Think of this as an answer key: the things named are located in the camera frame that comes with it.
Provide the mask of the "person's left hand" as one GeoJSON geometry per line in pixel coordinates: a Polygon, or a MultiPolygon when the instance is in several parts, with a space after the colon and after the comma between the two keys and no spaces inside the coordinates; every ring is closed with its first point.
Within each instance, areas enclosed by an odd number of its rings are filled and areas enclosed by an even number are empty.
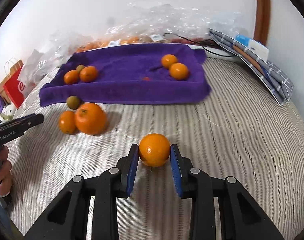
{"type": "Polygon", "coordinates": [[[0,148],[0,195],[8,194],[12,188],[12,165],[8,160],[9,149],[7,146],[0,148]]]}

